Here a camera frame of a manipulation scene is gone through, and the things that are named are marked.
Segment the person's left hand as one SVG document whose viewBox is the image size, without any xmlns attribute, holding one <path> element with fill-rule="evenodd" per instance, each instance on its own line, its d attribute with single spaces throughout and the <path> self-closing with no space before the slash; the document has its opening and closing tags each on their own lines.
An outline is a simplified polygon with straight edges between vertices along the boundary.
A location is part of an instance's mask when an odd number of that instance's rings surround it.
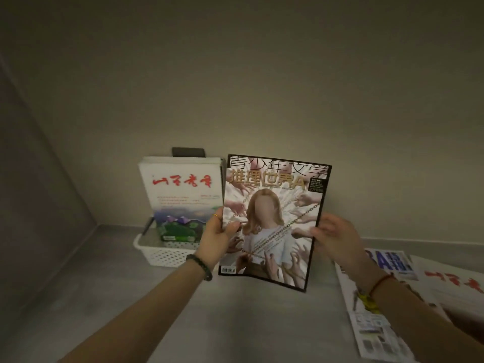
<svg viewBox="0 0 484 363">
<path fill-rule="evenodd" d="M 205 230 L 195 252 L 195 256 L 200 259 L 210 271 L 226 254 L 229 241 L 234 235 L 223 234 L 226 225 L 223 225 L 224 208 L 218 208 L 206 223 Z"/>
</svg>

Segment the person's right hand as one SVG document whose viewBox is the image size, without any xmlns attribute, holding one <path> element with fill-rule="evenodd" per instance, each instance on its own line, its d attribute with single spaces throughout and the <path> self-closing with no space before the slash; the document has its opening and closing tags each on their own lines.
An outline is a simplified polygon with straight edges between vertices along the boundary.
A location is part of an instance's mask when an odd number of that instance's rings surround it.
<svg viewBox="0 0 484 363">
<path fill-rule="evenodd" d="M 322 213 L 318 225 L 309 230 L 318 248 L 341 266 L 351 280 L 363 285 L 372 267 L 361 238 L 353 224 L 339 216 Z"/>
</svg>

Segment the magazine with illustrated hands cover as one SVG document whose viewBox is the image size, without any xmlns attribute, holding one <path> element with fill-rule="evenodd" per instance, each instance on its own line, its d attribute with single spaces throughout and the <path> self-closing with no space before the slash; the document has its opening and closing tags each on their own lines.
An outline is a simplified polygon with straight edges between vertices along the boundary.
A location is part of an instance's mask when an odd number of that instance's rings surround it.
<svg viewBox="0 0 484 363">
<path fill-rule="evenodd" d="M 314 239 L 291 231 L 318 225 L 331 172 L 330 164 L 229 154 L 223 224 L 241 226 L 218 275 L 306 292 Z"/>
</svg>

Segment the person's right forearm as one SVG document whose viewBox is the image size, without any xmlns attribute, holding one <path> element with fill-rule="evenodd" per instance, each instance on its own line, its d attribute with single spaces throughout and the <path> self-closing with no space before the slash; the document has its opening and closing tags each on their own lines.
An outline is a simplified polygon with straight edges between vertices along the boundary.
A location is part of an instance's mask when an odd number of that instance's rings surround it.
<svg viewBox="0 0 484 363">
<path fill-rule="evenodd" d="M 376 302 L 384 317 L 420 363 L 484 363 L 484 345 L 456 328 L 398 280 L 371 268 L 356 283 Z"/>
</svg>

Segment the person's left forearm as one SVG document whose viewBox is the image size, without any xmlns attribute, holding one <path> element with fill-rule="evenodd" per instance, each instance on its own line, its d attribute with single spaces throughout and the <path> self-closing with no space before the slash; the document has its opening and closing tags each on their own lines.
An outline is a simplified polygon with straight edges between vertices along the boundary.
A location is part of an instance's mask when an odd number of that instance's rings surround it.
<svg viewBox="0 0 484 363">
<path fill-rule="evenodd" d="M 147 363 L 212 271 L 195 255 L 58 363 Z"/>
</svg>

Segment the white magazine with landscape picture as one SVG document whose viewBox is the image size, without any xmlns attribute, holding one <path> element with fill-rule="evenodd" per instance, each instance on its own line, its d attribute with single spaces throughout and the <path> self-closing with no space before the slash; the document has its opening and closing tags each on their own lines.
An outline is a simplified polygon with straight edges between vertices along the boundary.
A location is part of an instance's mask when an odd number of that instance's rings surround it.
<svg viewBox="0 0 484 363">
<path fill-rule="evenodd" d="M 138 168 L 161 241 L 199 243 L 223 205 L 222 158 L 147 156 Z"/>
</svg>

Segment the white perforated plastic basket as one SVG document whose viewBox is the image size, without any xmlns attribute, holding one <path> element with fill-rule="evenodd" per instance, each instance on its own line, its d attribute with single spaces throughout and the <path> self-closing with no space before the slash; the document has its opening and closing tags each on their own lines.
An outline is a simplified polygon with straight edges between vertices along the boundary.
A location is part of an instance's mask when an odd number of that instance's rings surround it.
<svg viewBox="0 0 484 363">
<path fill-rule="evenodd" d="M 199 247 L 199 243 L 163 241 L 155 222 L 144 236 L 141 233 L 136 235 L 133 246 L 154 267 L 177 268 L 185 262 L 187 255 L 193 254 Z"/>
</svg>

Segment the magazine with blue lettering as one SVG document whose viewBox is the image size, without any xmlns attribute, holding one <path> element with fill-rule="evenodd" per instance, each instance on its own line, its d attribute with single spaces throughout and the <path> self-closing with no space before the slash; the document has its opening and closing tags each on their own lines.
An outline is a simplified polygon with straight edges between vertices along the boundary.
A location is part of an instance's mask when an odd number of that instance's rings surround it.
<svg viewBox="0 0 484 363">
<path fill-rule="evenodd" d="M 380 269 L 394 277 L 420 300 L 419 281 L 409 256 L 400 250 L 366 248 L 366 253 Z M 388 363 L 417 363 L 414 354 L 391 327 L 372 297 L 357 287 L 347 272 L 335 264 L 350 323 L 360 356 Z"/>
</svg>

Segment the white magazine with red lettering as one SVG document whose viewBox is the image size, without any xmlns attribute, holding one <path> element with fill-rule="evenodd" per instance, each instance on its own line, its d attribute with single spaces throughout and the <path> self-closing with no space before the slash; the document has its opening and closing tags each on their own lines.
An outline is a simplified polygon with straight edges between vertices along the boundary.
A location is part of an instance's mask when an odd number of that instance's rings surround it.
<svg viewBox="0 0 484 363">
<path fill-rule="evenodd" d="M 418 278 L 451 322 L 484 345 L 484 274 L 411 255 Z"/>
</svg>

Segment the dark grey wall bracket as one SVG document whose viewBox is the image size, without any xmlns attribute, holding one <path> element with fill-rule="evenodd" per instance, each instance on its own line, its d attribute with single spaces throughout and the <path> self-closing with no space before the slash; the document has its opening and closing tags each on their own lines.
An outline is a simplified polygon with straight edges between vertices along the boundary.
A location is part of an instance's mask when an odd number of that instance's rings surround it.
<svg viewBox="0 0 484 363">
<path fill-rule="evenodd" d="M 172 147 L 171 152 L 173 157 L 206 158 L 205 150 L 203 148 Z"/>
</svg>

